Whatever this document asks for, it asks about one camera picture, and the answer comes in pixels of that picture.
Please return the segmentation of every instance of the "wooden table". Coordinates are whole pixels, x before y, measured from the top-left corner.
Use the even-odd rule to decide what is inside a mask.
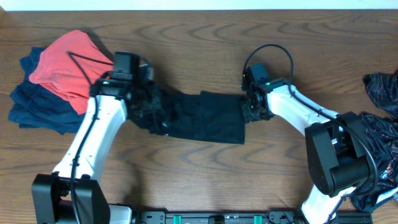
[[[340,113],[384,116],[362,77],[398,66],[397,11],[7,12],[0,20],[1,223],[35,222],[31,183],[51,173],[74,137],[7,120],[9,94],[23,79],[19,59],[75,29],[89,33],[105,55],[147,57],[160,85],[190,94],[241,93],[246,57],[262,44],[281,44],[294,57],[299,90]],[[252,62],[264,62],[273,77],[289,73],[279,49]],[[297,208],[312,187],[307,169],[303,136],[281,118],[246,125],[245,145],[156,136],[127,122],[109,153],[102,189],[109,203],[170,211]],[[388,202],[373,218],[397,223],[397,204]]]

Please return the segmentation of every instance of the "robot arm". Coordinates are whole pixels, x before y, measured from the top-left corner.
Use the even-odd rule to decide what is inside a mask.
[[[97,180],[100,184],[106,157],[108,156],[116,133],[127,118],[127,109],[124,100],[117,100],[115,96],[98,95],[94,97],[97,97],[98,102],[98,118],[80,152],[75,177],[81,178],[83,175],[88,175],[91,180]],[[61,162],[53,170],[53,173],[57,173],[59,177],[70,178],[72,160],[75,157],[83,136],[87,132],[94,113],[95,102],[94,98],[91,97],[88,100],[85,118],[72,145]]]
[[[356,114],[340,115],[325,109],[303,96],[295,86],[290,87],[296,97],[313,109],[292,97],[286,80],[271,80],[262,64],[253,65],[244,74],[242,89],[247,98],[241,102],[241,109],[247,123],[278,115],[305,136],[308,169],[315,185],[301,211],[307,222],[325,223],[335,217],[334,209],[342,196],[353,192],[373,173],[356,140],[317,111],[340,119],[366,142],[364,126]]]

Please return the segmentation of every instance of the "clothing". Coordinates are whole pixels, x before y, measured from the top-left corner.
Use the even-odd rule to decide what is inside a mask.
[[[197,141],[244,144],[239,96],[159,92],[161,107],[131,120],[151,133]]]
[[[373,103],[398,118],[398,74],[376,73],[366,75],[363,81]]]
[[[78,114],[83,114],[87,110],[90,84],[67,52],[112,63],[98,50],[87,34],[74,30],[61,36],[41,53],[39,64],[29,80],[69,101]],[[104,72],[113,69],[112,65],[78,57],[75,59],[92,83]]]
[[[11,93],[15,105],[10,110],[8,120],[19,123],[20,128],[42,127],[61,134],[76,133],[84,115],[78,115],[69,102],[29,81],[29,75],[36,69],[44,50],[32,47],[30,55],[20,59],[25,77]]]
[[[398,118],[397,75],[376,73],[364,78],[366,92],[374,104],[392,116]],[[379,118],[369,113],[360,115],[366,127],[369,147],[377,169],[379,183],[371,195],[352,197],[354,207],[363,212],[373,212],[393,197],[398,197],[394,189],[398,186],[398,123],[389,118]],[[364,184],[359,191],[371,187]]]

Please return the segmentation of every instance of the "folded clothes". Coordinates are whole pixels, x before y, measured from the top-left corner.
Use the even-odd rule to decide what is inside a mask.
[[[392,116],[398,118],[397,75],[377,73],[364,78],[366,92],[374,104]],[[351,197],[354,207],[363,212],[373,212],[396,194],[398,186],[398,123],[389,118],[379,118],[369,113],[360,115],[366,127],[369,147],[375,157],[379,171],[379,183],[370,194]],[[368,182],[360,191],[371,187]]]
[[[83,114],[87,110],[90,84],[67,52],[112,63],[98,50],[86,33],[74,30],[61,36],[41,53],[39,64],[29,80],[69,101],[78,114]],[[104,72],[113,69],[112,65],[78,57],[75,59],[92,83]]]
[[[63,134],[76,133],[84,115],[78,115],[69,102],[44,87],[29,81],[44,48],[32,47],[29,56],[20,59],[25,72],[24,81],[11,93],[15,105],[8,120],[19,123],[20,128],[49,128]]]

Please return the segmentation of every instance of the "black patterned cloth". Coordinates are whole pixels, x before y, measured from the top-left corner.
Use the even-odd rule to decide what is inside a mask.
[[[371,195],[352,197],[356,209],[373,212],[392,198],[398,198],[398,74],[376,73],[364,78],[366,93],[378,108],[391,117],[362,113],[366,135],[379,171],[379,183]],[[371,187],[371,182],[358,191]]]

